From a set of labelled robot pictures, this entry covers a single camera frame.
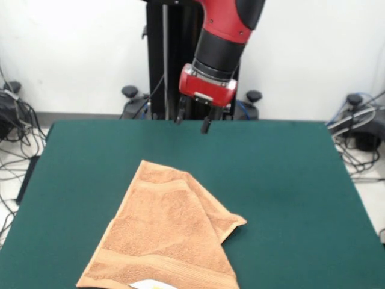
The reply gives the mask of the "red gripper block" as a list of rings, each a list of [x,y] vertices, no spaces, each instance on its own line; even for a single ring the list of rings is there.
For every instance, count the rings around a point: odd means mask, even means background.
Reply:
[[[226,108],[231,103],[237,86],[238,82],[234,79],[217,81],[208,78],[196,71],[191,64],[187,63],[180,74],[179,91],[184,95],[179,99],[175,123],[180,125],[185,118],[186,96],[197,98],[204,104],[215,106],[209,110],[200,130],[202,134],[207,134],[211,123],[217,119],[217,107]]]

